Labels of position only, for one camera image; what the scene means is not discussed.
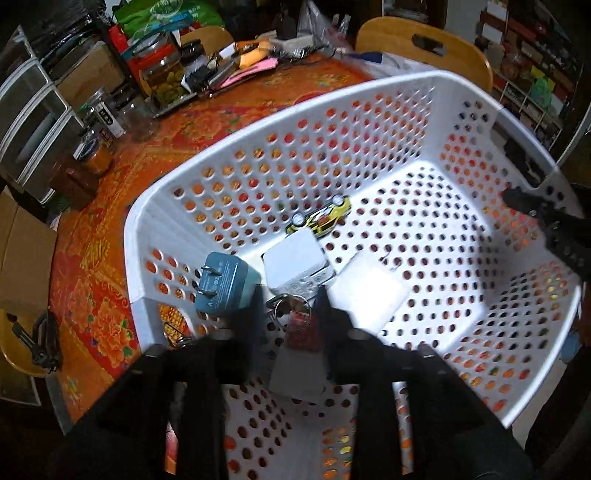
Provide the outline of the green plastic bag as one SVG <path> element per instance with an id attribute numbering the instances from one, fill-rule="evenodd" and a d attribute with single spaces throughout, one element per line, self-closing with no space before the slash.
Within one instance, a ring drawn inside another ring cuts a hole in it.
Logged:
<path id="1" fill-rule="evenodd" d="M 112 8 L 112 12 L 117 23 L 129 37 L 183 19 L 189 19 L 190 25 L 197 24 L 198 27 L 224 26 L 221 15 L 208 1 L 121 1 Z"/>

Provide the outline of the colourful shelf rack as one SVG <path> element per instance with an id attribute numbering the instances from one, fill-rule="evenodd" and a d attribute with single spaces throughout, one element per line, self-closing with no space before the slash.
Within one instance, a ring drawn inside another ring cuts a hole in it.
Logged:
<path id="1" fill-rule="evenodd" d="M 546 3 L 489 1 L 475 44 L 492 66 L 495 98 L 560 159 L 580 125 L 583 61 Z"/>

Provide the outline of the pink paper pad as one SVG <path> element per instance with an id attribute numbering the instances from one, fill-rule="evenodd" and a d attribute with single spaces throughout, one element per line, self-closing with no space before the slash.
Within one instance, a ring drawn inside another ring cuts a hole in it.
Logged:
<path id="1" fill-rule="evenodd" d="M 219 88 L 225 89 L 228 87 L 235 86 L 236 84 L 249 79 L 250 77 L 259 75 L 260 73 L 266 73 L 273 70 L 276 70 L 277 64 L 279 60 L 276 58 L 266 58 L 263 59 L 256 64 L 250 66 L 249 68 L 238 70 L 235 73 L 232 73 L 228 78 L 226 78 Z"/>

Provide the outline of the glass jar with pickles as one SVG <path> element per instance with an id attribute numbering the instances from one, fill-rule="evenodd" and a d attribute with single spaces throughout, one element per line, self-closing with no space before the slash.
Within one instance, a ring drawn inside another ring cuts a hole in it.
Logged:
<path id="1" fill-rule="evenodd" d="M 138 60 L 139 73 L 159 110 L 167 108 L 186 94 L 181 85 L 184 68 L 178 50 L 170 44 L 156 48 Z"/>

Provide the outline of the orange sauce jar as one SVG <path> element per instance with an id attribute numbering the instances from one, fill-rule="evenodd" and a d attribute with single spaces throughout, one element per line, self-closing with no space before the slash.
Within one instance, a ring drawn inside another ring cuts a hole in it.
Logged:
<path id="1" fill-rule="evenodd" d="M 96 176 L 103 176 L 113 162 L 113 156 L 107 147 L 94 137 L 80 142 L 74 152 L 74 158 Z"/>

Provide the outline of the red orange floral tablecloth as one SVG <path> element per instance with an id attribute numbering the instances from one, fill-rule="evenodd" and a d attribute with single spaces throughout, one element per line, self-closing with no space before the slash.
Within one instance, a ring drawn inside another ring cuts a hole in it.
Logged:
<path id="1" fill-rule="evenodd" d="M 256 121 L 368 78 L 356 67 L 318 55 L 180 108 L 144 143 L 124 142 L 96 198 L 82 211 L 64 214 L 57 230 L 49 307 L 57 317 L 64 363 L 47 385 L 63 431 L 140 353 L 128 298 L 124 239 L 157 182 Z"/>

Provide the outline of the yellow toy car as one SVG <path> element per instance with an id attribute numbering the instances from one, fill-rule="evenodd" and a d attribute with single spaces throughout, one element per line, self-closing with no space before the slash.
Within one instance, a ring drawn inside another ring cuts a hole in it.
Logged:
<path id="1" fill-rule="evenodd" d="M 335 194 L 331 200 L 308 214 L 294 213 L 286 228 L 287 235 L 303 229 L 310 229 L 315 238 L 322 239 L 335 229 L 335 226 L 351 212 L 349 196 Z"/>

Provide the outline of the large white square box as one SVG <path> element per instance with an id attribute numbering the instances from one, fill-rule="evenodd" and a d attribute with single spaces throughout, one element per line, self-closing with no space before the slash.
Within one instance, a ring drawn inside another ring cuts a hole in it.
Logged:
<path id="1" fill-rule="evenodd" d="M 397 266 L 358 252 L 329 287 L 332 307 L 346 311 L 353 327 L 378 335 L 407 300 L 411 285 Z"/>

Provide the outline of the wooden chair left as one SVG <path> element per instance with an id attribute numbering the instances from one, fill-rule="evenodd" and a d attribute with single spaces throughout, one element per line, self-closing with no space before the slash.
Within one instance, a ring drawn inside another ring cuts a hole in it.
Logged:
<path id="1" fill-rule="evenodd" d="M 4 359 L 14 369 L 26 375 L 37 378 L 49 375 L 41 367 L 37 367 L 32 363 L 29 351 L 12 334 L 11 324 L 7 321 L 7 314 L 5 310 L 1 310 L 1 353 Z M 28 332 L 31 332 L 33 323 L 39 316 L 24 315 L 17 316 L 17 318 L 20 324 Z"/>

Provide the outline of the wooden chair right back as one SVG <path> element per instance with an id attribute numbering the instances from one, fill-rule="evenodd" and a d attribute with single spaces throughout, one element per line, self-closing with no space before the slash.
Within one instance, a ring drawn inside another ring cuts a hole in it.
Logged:
<path id="1" fill-rule="evenodd" d="M 493 91 L 493 69 L 486 56 L 461 37 L 417 21 L 378 17 L 356 35 L 359 53 L 383 52 L 458 74 L 484 91 Z"/>

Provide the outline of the red patterned keychain tag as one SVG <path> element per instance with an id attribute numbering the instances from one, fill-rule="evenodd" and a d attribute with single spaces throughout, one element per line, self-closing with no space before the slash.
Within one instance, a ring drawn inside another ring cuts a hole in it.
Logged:
<path id="1" fill-rule="evenodd" d="M 327 385 L 318 320 L 310 302 L 280 294 L 266 302 L 271 319 L 283 329 L 283 343 L 270 373 L 270 391 L 295 400 L 318 403 Z"/>

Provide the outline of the small white square box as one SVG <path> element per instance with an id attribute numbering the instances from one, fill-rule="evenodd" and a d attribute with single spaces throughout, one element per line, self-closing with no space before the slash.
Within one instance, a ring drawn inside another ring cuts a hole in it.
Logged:
<path id="1" fill-rule="evenodd" d="M 318 287 L 337 273 L 315 234 L 308 227 L 287 235 L 262 256 L 266 287 L 273 294 L 311 299 Z"/>

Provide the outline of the grey plastic drawer tower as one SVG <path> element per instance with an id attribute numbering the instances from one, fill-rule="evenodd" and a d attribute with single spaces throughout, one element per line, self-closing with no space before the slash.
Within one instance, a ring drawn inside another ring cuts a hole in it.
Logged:
<path id="1" fill-rule="evenodd" d="M 1 51 L 1 177 L 47 203 L 52 171 L 73 156 L 82 127 L 17 27 Z"/>

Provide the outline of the white perforated plastic basket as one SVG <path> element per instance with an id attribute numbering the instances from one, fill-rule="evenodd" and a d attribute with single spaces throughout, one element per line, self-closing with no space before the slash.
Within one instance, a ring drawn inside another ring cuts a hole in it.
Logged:
<path id="1" fill-rule="evenodd" d="M 138 342 L 179 349 L 228 317 L 194 306 L 211 252 L 262 276 L 259 350 L 225 385 L 225 479 L 533 479 L 511 427 L 557 359 L 582 280 L 506 188 L 590 210 L 540 143 L 493 98 L 443 72 L 332 92 L 245 127 L 156 184 L 124 260 Z M 270 391 L 283 329 L 262 256 L 291 216 L 335 194 L 351 212 L 318 239 L 336 276 L 358 252 L 411 291 L 378 335 L 318 287 L 327 385 L 318 403 Z"/>

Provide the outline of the teal power adapter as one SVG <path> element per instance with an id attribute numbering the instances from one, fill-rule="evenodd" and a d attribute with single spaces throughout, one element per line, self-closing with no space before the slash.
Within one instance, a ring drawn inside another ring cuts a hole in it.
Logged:
<path id="1" fill-rule="evenodd" d="M 198 312 L 228 317 L 249 306 L 262 276 L 241 258 L 211 252 L 201 267 L 194 306 Z"/>

